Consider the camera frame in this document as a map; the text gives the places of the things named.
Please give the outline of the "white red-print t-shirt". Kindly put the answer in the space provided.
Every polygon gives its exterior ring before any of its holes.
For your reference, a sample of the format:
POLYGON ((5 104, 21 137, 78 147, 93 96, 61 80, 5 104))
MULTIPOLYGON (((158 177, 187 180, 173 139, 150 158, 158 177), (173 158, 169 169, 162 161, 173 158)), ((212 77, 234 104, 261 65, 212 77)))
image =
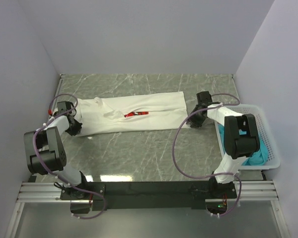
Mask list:
POLYGON ((177 129, 188 116, 184 93, 79 99, 75 119, 80 136, 177 129))

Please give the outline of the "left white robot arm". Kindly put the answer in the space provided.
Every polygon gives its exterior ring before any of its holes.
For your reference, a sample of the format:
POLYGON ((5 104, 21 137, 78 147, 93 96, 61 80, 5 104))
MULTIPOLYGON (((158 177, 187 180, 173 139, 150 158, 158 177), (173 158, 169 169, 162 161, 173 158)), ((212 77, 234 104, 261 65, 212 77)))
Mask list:
POLYGON ((76 109, 72 102, 61 101, 57 103, 57 111, 49 112, 56 117, 60 113, 71 110, 56 120, 51 120, 51 124, 38 132, 33 147, 33 136, 35 131, 24 134, 24 146, 28 170, 31 174, 47 175, 48 171, 40 163, 35 151, 40 154, 42 161, 57 176, 67 180, 63 184, 58 182, 54 186, 70 198, 84 199, 89 195, 89 186, 84 174, 67 163, 66 152, 62 143, 61 135, 66 132, 70 136, 77 136, 81 132, 82 123, 75 119, 76 109))

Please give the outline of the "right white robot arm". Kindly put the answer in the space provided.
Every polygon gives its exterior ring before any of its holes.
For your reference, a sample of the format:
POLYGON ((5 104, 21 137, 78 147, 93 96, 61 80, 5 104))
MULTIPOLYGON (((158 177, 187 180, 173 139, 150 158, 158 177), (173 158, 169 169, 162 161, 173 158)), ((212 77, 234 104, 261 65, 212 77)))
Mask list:
POLYGON ((206 119, 212 119, 224 128, 224 156, 208 185, 210 196, 219 198, 228 189, 246 159, 260 149, 256 119, 252 114, 237 113, 220 102, 214 102, 208 91, 197 93, 196 96, 197 105, 187 124, 199 128, 206 119))

